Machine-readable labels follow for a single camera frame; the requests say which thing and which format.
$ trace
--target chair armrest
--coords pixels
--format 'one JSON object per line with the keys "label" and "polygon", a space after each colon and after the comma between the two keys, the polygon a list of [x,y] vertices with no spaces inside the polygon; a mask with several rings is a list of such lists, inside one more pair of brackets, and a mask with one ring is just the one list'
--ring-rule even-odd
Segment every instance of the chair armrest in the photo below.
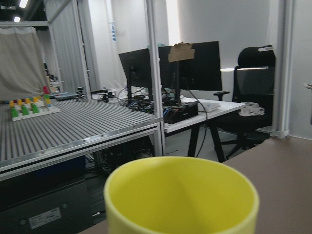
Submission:
{"label": "chair armrest", "polygon": [[219,101],[223,100],[223,95],[225,94],[229,94],[229,91],[220,91],[220,92],[216,92],[214,93],[215,96],[218,96]]}

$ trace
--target black box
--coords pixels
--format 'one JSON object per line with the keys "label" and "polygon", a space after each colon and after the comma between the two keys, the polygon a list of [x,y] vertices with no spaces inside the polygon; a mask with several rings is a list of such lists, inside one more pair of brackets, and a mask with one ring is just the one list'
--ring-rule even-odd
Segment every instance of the black box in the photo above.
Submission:
{"label": "black box", "polygon": [[198,115],[198,101],[164,108],[164,122],[173,124]]}

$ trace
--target black monitor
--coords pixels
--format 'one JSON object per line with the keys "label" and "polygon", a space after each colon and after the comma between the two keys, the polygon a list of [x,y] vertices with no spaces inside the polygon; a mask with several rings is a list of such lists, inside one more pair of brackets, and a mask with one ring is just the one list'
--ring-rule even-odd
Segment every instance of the black monitor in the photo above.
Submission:
{"label": "black monitor", "polygon": [[222,90],[219,42],[194,43],[194,59],[169,63],[171,46],[159,47],[160,76],[163,88],[176,88],[177,73],[179,88],[190,90]]}
{"label": "black monitor", "polygon": [[127,78],[128,100],[132,100],[131,87],[146,87],[152,95],[150,52],[148,49],[119,54]]}

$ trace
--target metal slat surface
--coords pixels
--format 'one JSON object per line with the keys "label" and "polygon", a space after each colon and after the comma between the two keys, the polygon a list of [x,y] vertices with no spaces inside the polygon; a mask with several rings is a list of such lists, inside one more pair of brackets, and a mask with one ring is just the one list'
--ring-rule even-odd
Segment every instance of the metal slat surface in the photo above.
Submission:
{"label": "metal slat surface", "polygon": [[68,145],[105,133],[127,132],[155,118],[118,104],[52,100],[61,112],[12,121],[9,105],[0,106],[0,166],[3,161]]}

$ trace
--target chair base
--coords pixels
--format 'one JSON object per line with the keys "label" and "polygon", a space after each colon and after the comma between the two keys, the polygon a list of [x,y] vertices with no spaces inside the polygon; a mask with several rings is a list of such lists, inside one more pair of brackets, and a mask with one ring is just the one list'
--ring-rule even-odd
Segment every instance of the chair base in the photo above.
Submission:
{"label": "chair base", "polygon": [[236,140],[229,140],[221,142],[222,145],[234,145],[235,147],[230,151],[230,153],[226,156],[226,159],[229,159],[234,153],[236,153],[239,149],[247,150],[247,148],[251,149],[257,144],[261,144],[262,140],[252,140],[248,139],[245,134],[239,133],[237,134]]}

